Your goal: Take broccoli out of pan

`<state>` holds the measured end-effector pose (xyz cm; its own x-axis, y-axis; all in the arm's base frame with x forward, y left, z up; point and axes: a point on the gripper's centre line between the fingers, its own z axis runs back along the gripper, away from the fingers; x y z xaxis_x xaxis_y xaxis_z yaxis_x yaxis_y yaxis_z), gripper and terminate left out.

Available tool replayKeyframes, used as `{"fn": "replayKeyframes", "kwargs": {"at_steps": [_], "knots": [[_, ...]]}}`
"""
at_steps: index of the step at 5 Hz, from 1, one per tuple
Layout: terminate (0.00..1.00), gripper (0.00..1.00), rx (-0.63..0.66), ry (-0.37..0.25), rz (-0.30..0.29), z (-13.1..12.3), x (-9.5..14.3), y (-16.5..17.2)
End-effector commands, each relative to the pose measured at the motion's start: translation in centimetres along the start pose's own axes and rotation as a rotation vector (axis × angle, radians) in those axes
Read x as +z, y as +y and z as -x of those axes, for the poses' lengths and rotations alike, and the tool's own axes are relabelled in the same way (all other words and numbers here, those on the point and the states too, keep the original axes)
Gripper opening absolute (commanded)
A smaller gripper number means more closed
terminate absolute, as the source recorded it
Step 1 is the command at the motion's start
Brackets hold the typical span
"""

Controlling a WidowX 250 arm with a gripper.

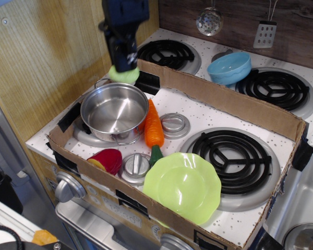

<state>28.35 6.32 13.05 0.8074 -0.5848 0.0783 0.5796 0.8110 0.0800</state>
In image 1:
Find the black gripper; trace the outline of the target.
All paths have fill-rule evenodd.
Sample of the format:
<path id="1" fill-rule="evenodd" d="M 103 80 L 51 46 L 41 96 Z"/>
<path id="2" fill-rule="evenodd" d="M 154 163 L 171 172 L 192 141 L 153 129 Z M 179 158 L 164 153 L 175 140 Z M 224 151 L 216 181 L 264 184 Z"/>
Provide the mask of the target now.
<path id="1" fill-rule="evenodd" d="M 104 20 L 98 25 L 104 32 L 112 64 L 117 72 L 137 68 L 136 32 L 149 19 L 148 1 L 103 1 Z"/>

